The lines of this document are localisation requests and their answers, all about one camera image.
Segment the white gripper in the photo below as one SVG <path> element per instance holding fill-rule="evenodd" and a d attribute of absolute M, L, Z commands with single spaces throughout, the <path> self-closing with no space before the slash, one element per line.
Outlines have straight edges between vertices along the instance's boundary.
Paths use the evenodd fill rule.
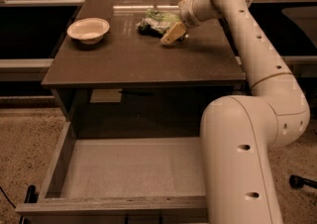
<path fill-rule="evenodd" d="M 170 45 L 176 40 L 182 38 L 186 34 L 187 28 L 195 28 L 198 26 L 197 18 L 193 12 L 192 0 L 182 0 L 178 3 L 179 17 L 181 22 L 175 23 L 169 28 L 160 39 L 163 45 Z"/>

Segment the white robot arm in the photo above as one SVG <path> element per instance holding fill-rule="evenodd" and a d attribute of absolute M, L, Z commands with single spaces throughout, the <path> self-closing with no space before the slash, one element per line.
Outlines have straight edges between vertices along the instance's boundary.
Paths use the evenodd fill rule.
<path fill-rule="evenodd" d="M 229 27 L 250 95 L 216 99 L 205 109 L 200 144 L 209 224 L 283 224 L 268 150 L 297 140 L 310 109 L 296 78 L 249 11 L 252 0 L 183 0 L 171 44 L 212 18 Z"/>

